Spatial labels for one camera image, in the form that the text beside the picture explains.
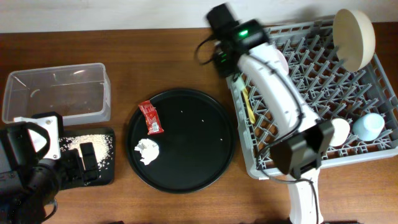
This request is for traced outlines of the rice grains pile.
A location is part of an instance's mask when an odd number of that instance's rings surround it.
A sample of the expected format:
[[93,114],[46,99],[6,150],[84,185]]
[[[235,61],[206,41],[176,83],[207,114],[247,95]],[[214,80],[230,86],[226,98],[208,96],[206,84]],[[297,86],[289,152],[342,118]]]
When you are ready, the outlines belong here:
[[92,143],[99,170],[106,169],[106,166],[110,164],[108,160],[112,160],[111,156],[114,154],[114,139],[109,134],[87,134],[75,137],[62,137],[59,139],[59,143],[62,152],[77,149],[80,157],[82,157],[80,145]]

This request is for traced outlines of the cream shallow bowl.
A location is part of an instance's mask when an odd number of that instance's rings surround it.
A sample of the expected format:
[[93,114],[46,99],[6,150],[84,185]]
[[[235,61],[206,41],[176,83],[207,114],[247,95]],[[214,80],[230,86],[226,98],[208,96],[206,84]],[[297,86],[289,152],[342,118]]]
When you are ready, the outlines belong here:
[[373,58],[376,35],[369,17],[359,10],[340,9],[333,21],[337,57],[349,72],[364,68]]

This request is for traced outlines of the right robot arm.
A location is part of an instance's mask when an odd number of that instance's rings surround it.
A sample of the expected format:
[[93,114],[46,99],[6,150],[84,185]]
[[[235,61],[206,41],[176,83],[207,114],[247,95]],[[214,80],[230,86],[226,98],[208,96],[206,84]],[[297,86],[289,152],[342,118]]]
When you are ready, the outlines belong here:
[[219,74],[250,78],[276,123],[279,135],[257,152],[256,167],[288,186],[291,223],[323,223],[318,177],[335,130],[331,121],[321,120],[302,98],[257,20],[240,23],[226,3],[213,7],[206,19],[207,39],[219,42],[210,59]]

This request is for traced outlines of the yellow plastic knife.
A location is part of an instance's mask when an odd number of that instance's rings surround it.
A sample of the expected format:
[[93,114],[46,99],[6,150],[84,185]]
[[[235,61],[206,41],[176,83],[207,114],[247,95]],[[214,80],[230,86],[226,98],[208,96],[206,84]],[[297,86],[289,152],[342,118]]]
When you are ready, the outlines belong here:
[[248,111],[249,120],[250,120],[251,124],[255,124],[256,118],[255,118],[253,110],[251,108],[251,104],[250,104],[250,101],[249,101],[249,94],[248,94],[247,89],[243,88],[242,94],[243,94],[243,97],[244,97],[244,100],[245,100],[245,103],[246,103],[246,108],[247,108],[247,111]]

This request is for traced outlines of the red sauce packet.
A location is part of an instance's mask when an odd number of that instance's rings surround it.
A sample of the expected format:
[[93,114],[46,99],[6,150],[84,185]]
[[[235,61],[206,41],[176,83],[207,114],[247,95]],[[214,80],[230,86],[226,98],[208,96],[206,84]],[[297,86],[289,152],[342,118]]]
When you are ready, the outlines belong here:
[[149,100],[140,103],[139,109],[145,117],[148,135],[160,134],[164,132],[157,110]]

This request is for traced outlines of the white cup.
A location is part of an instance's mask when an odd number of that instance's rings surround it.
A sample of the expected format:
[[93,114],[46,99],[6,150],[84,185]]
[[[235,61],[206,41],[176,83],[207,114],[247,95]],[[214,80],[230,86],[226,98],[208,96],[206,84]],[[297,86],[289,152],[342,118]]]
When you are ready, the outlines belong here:
[[350,132],[349,123],[342,118],[335,118],[331,121],[334,127],[333,137],[330,141],[330,146],[336,147],[345,143]]

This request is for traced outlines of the light green plastic knife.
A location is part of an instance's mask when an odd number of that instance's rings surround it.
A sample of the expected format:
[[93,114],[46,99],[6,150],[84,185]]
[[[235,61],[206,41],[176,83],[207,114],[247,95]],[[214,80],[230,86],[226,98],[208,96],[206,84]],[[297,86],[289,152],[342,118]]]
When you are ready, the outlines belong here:
[[236,81],[234,82],[237,90],[239,91],[244,91],[246,89],[246,84],[242,78],[242,76],[239,76]]

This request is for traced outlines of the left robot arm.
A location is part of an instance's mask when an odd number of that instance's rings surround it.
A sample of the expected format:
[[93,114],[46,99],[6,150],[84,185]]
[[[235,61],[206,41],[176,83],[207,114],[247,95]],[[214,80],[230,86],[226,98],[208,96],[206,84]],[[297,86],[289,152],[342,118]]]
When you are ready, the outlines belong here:
[[59,191],[100,176],[92,144],[47,159],[52,142],[45,128],[31,122],[1,130],[1,223],[43,223],[57,212]]

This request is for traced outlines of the pink bowl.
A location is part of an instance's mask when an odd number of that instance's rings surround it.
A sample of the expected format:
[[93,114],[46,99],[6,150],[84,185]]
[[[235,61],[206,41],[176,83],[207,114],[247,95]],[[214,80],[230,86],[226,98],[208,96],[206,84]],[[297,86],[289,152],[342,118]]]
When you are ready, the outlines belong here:
[[278,57],[279,57],[279,61],[281,63],[282,68],[284,69],[285,73],[288,74],[289,73],[289,64],[286,61],[286,58],[284,57],[283,53],[280,50],[276,50]]

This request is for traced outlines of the white napkin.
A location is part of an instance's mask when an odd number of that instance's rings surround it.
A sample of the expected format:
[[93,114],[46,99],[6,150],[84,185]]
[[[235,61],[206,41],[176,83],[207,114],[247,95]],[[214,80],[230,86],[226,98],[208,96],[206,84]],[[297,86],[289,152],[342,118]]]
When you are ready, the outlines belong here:
[[154,161],[160,153],[159,145],[151,139],[141,139],[134,150],[141,153],[140,161],[143,162],[145,166]]

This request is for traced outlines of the light blue cup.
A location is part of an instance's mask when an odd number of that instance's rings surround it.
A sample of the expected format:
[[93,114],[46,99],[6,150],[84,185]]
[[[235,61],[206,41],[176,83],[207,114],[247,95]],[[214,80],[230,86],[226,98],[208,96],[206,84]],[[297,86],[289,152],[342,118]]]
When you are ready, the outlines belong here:
[[369,113],[359,118],[353,125],[353,132],[362,141],[373,141],[385,125],[384,118],[377,113]]

